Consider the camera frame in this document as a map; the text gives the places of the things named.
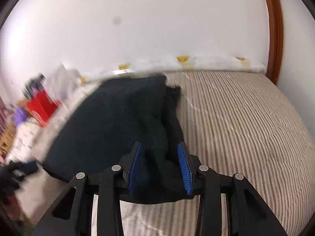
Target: black cloth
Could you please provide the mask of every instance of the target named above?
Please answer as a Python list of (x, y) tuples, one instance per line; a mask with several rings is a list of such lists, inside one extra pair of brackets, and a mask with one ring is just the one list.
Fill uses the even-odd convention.
[(184, 140), (176, 117), (180, 88), (164, 75), (112, 79), (77, 108), (53, 142), (43, 168), (70, 181), (78, 172), (100, 173), (129, 154), (134, 142), (145, 150), (137, 188), (127, 201), (152, 204), (189, 198), (177, 155)]

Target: wall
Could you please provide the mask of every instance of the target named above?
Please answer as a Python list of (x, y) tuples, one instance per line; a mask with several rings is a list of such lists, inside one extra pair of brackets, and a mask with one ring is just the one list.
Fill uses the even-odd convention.
[(284, 49), (278, 88), (315, 138), (315, 20), (301, 0), (280, 0)]
[(265, 0), (20, 0), (0, 31), (11, 99), (60, 63), (81, 73), (140, 58), (195, 53), (267, 64)]

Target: bed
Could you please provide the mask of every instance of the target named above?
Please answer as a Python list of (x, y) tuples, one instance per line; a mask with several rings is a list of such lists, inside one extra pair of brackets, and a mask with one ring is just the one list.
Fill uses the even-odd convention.
[[(191, 154), (225, 175), (243, 173), (284, 227), (299, 235), (315, 211), (314, 146), (299, 115), (263, 74), (232, 71), (167, 72), (167, 84), (179, 85), (177, 117)], [(49, 124), (33, 136), (31, 156), (43, 160), (50, 144), (80, 103), (98, 84), (79, 87)], [(18, 193), (36, 224), (66, 183), (43, 169)], [(193, 235), (199, 198), (140, 205), (121, 202), (125, 235)], [(222, 196), (222, 235), (227, 232)], [(94, 214), (97, 196), (94, 201)], [(92, 235), (96, 235), (96, 216)]]

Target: striped bedsheet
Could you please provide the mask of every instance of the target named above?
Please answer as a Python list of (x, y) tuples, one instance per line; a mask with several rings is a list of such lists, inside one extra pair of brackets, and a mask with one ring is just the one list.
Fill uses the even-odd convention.
[[(179, 85), (177, 116), (191, 154), (221, 174), (244, 174), (289, 236), (315, 211), (315, 152), (287, 98), (264, 75), (167, 73)], [(199, 198), (140, 205), (121, 202), (125, 235), (194, 235)], [(222, 195), (222, 235), (227, 233)]]

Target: red bag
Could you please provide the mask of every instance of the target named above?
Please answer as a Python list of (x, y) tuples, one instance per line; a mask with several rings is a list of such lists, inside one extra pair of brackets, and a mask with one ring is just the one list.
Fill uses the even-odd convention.
[(41, 90), (27, 104), (27, 108), (29, 109), (31, 115), (43, 128), (46, 126), (49, 118), (56, 110), (57, 105), (48, 97), (45, 90)]

